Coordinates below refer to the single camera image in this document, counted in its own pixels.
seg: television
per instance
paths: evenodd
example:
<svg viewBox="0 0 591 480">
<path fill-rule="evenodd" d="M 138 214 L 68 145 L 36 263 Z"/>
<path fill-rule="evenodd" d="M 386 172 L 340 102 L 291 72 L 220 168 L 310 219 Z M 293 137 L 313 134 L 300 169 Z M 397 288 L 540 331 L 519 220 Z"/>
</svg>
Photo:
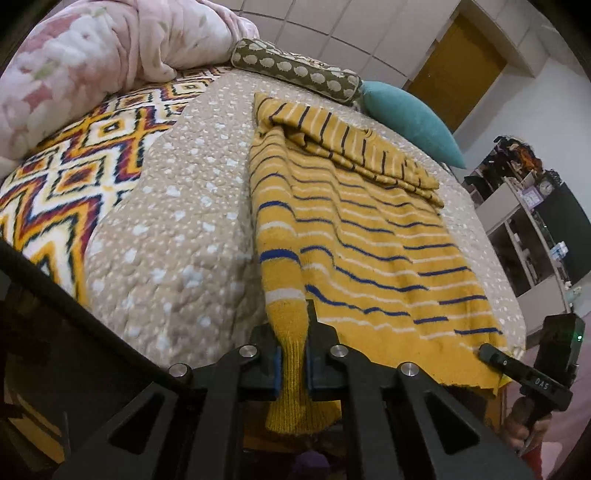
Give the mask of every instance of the television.
<svg viewBox="0 0 591 480">
<path fill-rule="evenodd" d="M 569 249 L 563 258 L 569 279 L 577 283 L 591 271 L 591 222 L 568 185 L 563 183 L 544 199 L 535 211 L 540 214 L 556 243 Z"/>
</svg>

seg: silver bolt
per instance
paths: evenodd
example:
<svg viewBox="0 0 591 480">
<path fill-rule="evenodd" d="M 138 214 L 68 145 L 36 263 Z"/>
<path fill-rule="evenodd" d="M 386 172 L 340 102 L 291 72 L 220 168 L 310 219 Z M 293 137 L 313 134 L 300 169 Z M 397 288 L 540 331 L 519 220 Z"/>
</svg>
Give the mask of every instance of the silver bolt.
<svg viewBox="0 0 591 480">
<path fill-rule="evenodd" d="M 238 353 L 246 358 L 252 358 L 257 352 L 258 350 L 254 345 L 244 345 L 240 347 L 240 350 L 238 350 Z"/>
<path fill-rule="evenodd" d="M 400 371 L 407 377 L 414 377 L 418 374 L 418 366 L 412 362 L 404 362 L 400 365 Z"/>
<path fill-rule="evenodd" d="M 343 358 L 344 356 L 347 356 L 348 353 L 349 349 L 345 347 L 345 345 L 333 345 L 330 347 L 330 354 L 332 356 Z"/>
<path fill-rule="evenodd" d="M 168 373 L 174 378 L 181 378 L 189 373 L 189 366 L 187 364 L 174 364 L 168 367 Z"/>
</svg>

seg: brown door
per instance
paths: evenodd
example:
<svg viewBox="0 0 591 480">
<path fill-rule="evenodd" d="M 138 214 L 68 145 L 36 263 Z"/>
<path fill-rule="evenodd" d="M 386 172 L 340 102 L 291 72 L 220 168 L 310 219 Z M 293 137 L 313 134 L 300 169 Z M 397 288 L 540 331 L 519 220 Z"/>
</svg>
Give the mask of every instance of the brown door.
<svg viewBox="0 0 591 480">
<path fill-rule="evenodd" d="M 458 15 L 407 90 L 431 107 L 453 132 L 505 65 L 485 36 Z"/>
</svg>

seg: folded sweater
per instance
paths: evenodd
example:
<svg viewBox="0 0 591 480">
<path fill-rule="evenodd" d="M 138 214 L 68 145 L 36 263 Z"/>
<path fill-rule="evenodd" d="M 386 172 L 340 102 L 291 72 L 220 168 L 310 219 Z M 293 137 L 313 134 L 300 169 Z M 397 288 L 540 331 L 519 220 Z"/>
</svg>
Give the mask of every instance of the folded sweater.
<svg viewBox="0 0 591 480">
<path fill-rule="evenodd" d="M 313 299 L 339 341 L 377 362 L 413 361 L 436 381 L 497 389 L 478 360 L 502 332 L 438 211 L 437 180 L 374 131 L 262 93 L 250 150 L 252 211 L 267 316 L 284 385 L 267 428 L 312 433 L 333 403 L 310 401 L 301 373 Z"/>
</svg>

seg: teal pillow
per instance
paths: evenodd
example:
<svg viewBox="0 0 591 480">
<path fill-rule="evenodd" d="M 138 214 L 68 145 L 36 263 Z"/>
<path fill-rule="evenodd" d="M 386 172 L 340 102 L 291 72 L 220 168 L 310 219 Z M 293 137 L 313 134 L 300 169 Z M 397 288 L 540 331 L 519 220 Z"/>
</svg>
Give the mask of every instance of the teal pillow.
<svg viewBox="0 0 591 480">
<path fill-rule="evenodd" d="M 361 92 L 371 118 L 402 135 L 436 162 L 466 168 L 452 133 L 421 100 L 382 82 L 363 82 Z"/>
</svg>

